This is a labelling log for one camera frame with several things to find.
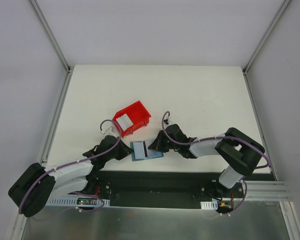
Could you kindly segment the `right aluminium frame post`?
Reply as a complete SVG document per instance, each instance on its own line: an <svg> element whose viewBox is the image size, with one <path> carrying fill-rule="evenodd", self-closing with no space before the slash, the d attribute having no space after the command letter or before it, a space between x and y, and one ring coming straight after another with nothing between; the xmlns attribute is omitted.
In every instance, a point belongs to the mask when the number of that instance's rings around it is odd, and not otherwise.
<svg viewBox="0 0 300 240"><path fill-rule="evenodd" d="M290 7L293 0L283 0L280 4L278 10L274 14L272 20L270 21L268 27L266 28L265 32L263 33L261 39L259 40L256 48L254 49L251 57L249 58L245 67L242 68L243 75L246 76L249 70L252 68L254 62L256 61L257 57L262 52L263 48L266 46L268 40L272 36L273 32L277 28L279 22L281 21L284 14L287 12L288 8Z"/></svg>

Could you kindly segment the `aluminium front rail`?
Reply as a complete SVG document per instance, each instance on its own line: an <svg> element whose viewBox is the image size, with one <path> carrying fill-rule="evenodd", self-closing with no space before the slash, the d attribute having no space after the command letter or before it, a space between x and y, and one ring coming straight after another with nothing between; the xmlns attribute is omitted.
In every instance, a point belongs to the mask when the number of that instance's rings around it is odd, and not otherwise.
<svg viewBox="0 0 300 240"><path fill-rule="evenodd" d="M246 181L248 201L291 202L292 196L285 181Z"/></svg>

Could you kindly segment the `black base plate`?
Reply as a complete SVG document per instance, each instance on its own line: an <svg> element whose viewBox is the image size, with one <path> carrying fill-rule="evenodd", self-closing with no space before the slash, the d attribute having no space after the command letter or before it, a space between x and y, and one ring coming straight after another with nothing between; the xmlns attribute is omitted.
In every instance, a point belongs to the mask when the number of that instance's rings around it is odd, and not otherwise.
<svg viewBox="0 0 300 240"><path fill-rule="evenodd" d="M214 179L213 173L97 171L84 176L83 195L109 201L113 207L199 209L202 202L241 198L240 183L230 189Z"/></svg>

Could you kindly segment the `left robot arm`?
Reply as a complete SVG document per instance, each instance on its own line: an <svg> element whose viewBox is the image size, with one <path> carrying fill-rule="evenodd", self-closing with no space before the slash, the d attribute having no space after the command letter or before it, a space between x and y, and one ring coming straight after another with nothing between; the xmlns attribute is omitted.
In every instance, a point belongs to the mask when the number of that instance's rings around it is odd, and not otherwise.
<svg viewBox="0 0 300 240"><path fill-rule="evenodd" d="M120 161L133 151L120 138L107 135L73 162L61 166L31 164L8 190L8 196L27 218L40 212L48 201L67 194L97 196L101 185L97 173L110 160Z"/></svg>

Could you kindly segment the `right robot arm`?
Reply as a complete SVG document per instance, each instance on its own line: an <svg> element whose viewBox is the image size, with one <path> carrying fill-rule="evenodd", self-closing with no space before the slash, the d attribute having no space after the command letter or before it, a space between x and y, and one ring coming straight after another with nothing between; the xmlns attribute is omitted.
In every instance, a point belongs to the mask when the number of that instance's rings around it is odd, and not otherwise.
<svg viewBox="0 0 300 240"><path fill-rule="evenodd" d="M215 192L223 198L232 193L238 181L254 172L261 158L266 157L262 145L235 127L221 135L199 139L186 136L177 124L171 124L160 130L147 148L161 153L173 150L186 159L221 156L228 167L219 176Z"/></svg>

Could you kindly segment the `aluminium frame post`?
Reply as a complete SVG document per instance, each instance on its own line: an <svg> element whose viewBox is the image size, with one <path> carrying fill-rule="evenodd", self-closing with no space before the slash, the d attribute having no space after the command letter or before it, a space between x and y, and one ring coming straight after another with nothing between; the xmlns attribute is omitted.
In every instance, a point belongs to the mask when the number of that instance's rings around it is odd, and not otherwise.
<svg viewBox="0 0 300 240"><path fill-rule="evenodd" d="M272 36L273 32L277 28L279 22L281 21L284 14L287 12L288 8L290 7L293 0L283 0L280 4L278 10L274 14L272 20L270 21L268 27L266 28L265 32L263 33L261 39L259 40L256 48L254 49L251 57L249 58L245 67L242 68L243 75L246 76L249 70L252 68L254 62L256 61L257 57L262 52L263 48L266 46L268 40Z"/></svg>
<svg viewBox="0 0 300 240"><path fill-rule="evenodd" d="M60 45L58 44L57 39L55 38L55 35L38 3L37 0L28 0L27 1L31 7L31 9L34 12L34 15L36 16L39 24L42 27L42 30L46 36L46 38L48 39L54 53L56 54L59 62L61 63L63 69L66 71L66 73L70 73L72 70L72 67L70 66L70 64L68 63L68 61L66 60L66 57L60 47Z"/></svg>

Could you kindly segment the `red plastic bin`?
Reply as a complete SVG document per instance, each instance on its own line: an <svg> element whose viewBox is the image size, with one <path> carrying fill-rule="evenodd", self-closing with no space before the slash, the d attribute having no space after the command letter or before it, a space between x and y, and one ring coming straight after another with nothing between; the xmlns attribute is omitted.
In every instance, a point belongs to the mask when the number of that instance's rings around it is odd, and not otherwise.
<svg viewBox="0 0 300 240"><path fill-rule="evenodd" d="M146 127L149 124L150 118L152 116L140 100L119 110L114 115L112 120L118 124L118 122L116 121L116 118L118 118L124 114L127 114L129 116L129 118L132 120L133 126L129 127L126 131L123 131L120 126L116 127L118 130L121 130L122 137L132 135L136 130L138 130L142 127Z"/></svg>

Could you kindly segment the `blue leather card holder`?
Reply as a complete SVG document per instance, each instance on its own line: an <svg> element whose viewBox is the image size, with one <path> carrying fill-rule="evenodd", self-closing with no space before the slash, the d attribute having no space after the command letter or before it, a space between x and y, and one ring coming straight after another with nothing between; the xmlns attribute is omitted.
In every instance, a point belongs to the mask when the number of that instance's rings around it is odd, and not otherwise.
<svg viewBox="0 0 300 240"><path fill-rule="evenodd" d="M148 149L154 142L154 139L144 141L133 141L130 143L130 148L133 150L131 158L133 162L162 158L164 154L159 151Z"/></svg>

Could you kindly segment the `left aluminium frame post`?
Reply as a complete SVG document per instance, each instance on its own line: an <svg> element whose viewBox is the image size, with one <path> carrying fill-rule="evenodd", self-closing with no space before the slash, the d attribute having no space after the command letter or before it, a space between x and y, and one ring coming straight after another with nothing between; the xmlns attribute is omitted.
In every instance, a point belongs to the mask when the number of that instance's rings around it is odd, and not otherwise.
<svg viewBox="0 0 300 240"><path fill-rule="evenodd" d="M46 36L46 38L48 39L54 53L56 54L59 62L61 63L63 69L66 71L66 73L70 73L72 70L72 67L70 66L70 64L68 63L68 61L66 60L66 57L60 47L60 45L58 44L57 39L55 38L55 35L38 3L37 0L28 0L27 1L31 7L31 9L34 12L34 15L36 16L39 24L42 27L42 30Z"/></svg>

